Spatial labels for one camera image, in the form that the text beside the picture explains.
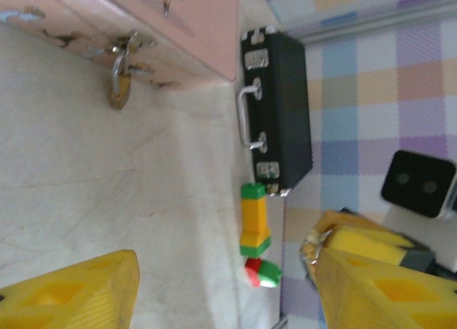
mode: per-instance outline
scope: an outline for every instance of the camera lens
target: camera lens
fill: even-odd
[[[427,194],[435,193],[437,188],[438,184],[435,181],[426,181],[422,184],[422,191]]]
[[[405,185],[409,182],[409,174],[401,173],[397,176],[397,183],[400,185]]]

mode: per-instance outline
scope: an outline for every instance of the suitcase handle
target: suitcase handle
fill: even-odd
[[[260,78],[255,78],[253,81],[253,85],[245,86],[240,90],[237,97],[237,109],[238,109],[238,117],[239,117],[239,126],[240,126],[240,135],[241,135],[241,142],[243,145],[248,147],[249,149],[260,149],[262,153],[266,152],[266,135],[265,133],[261,133],[258,139],[259,141],[251,141],[250,133],[249,133],[249,123],[248,123],[248,111],[246,105],[246,97],[247,93],[253,93],[254,97],[257,101],[262,99],[262,85],[260,82]]]

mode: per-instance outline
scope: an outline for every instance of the green lego brick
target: green lego brick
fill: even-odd
[[[260,255],[262,255],[265,252],[265,250],[267,250],[267,248],[270,247],[270,245],[271,237],[269,236],[265,239],[264,242],[262,242],[257,247],[240,246],[240,252],[242,256],[247,256],[248,258],[259,258]]]
[[[275,288],[278,286],[283,273],[276,264],[267,260],[262,260],[262,264],[260,265],[257,274],[261,286]]]
[[[242,199],[259,199],[266,195],[265,186],[261,183],[244,184],[241,187]]]

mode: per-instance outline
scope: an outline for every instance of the lego brick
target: lego brick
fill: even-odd
[[[279,285],[282,274],[281,269],[275,263],[268,260],[262,260],[262,264],[258,270],[260,286],[275,288]]]
[[[244,265],[244,270],[248,275],[248,279],[251,282],[251,285],[255,288],[260,287],[260,279],[258,278],[258,270],[262,264],[261,259],[248,258],[246,264]]]
[[[266,195],[265,186],[260,183],[256,184],[244,184],[241,187],[241,198],[242,199],[259,199]]]
[[[243,199],[241,200],[243,216],[243,229],[260,233],[267,226],[266,222],[266,199]]]
[[[243,231],[240,237],[240,246],[258,247],[270,235],[271,231],[268,228],[260,233],[256,231]]]
[[[258,246],[240,245],[240,253],[242,256],[248,256],[249,258],[258,258],[265,252],[265,250],[268,249],[268,247],[270,247],[270,245],[271,245],[271,238],[269,236],[263,242],[261,242]]]

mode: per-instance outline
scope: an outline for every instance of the checkered fabric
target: checkered fabric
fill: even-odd
[[[380,14],[395,16],[405,10],[444,0],[267,0],[283,29],[299,37],[366,20]]]
[[[321,209],[382,218],[400,148],[457,160],[457,19],[324,42],[306,58],[314,167],[287,200],[282,310],[290,328],[323,328],[297,253]]]

